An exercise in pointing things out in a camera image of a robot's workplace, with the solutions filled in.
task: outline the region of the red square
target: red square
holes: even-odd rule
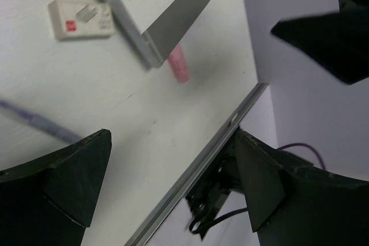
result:
[[[76,24],[76,21],[74,20],[67,20],[65,22],[65,25],[67,27],[68,32],[74,32],[77,30],[77,24]]]

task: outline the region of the black cable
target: black cable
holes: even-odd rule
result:
[[[190,232],[192,234],[199,234],[204,230],[208,230],[208,229],[214,227],[215,225],[217,225],[220,222],[228,219],[229,217],[235,216],[235,215],[240,214],[240,213],[245,213],[247,211],[248,211],[248,208],[231,211],[230,213],[219,216],[217,219],[214,219],[213,221],[210,221],[209,223],[203,224],[201,227],[197,228],[196,230],[193,230],[195,225],[197,223],[199,223],[199,220],[197,218],[195,218],[195,219],[193,219],[193,221],[191,222],[191,224],[189,226]]]
[[[302,146],[302,147],[309,148],[312,152],[314,152],[314,154],[318,158],[319,163],[321,164],[322,169],[325,170],[325,171],[327,170],[327,167],[326,167],[326,165],[324,163],[324,160],[323,160],[322,156],[319,154],[319,152],[314,147],[312,147],[311,145],[309,145],[307,143],[298,142],[298,143],[287,144],[285,146],[282,146],[282,147],[277,148],[277,150],[278,151],[282,151],[282,150],[285,150],[287,148],[291,148],[291,147],[295,147],[295,146]]]

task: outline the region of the small white box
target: small white box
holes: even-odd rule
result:
[[[115,33],[109,4],[55,0],[48,5],[58,40],[109,37]]]

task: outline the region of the pink highlighter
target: pink highlighter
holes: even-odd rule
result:
[[[186,83],[190,79],[190,71],[181,46],[178,44],[168,57],[169,65],[174,77],[179,83]]]

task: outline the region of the white table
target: white table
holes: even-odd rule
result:
[[[211,0],[181,41],[191,77],[146,71],[120,33],[58,42],[47,4],[0,0],[0,95],[113,149],[83,245],[124,245],[257,84],[243,0]],[[0,169],[65,144],[0,116]]]

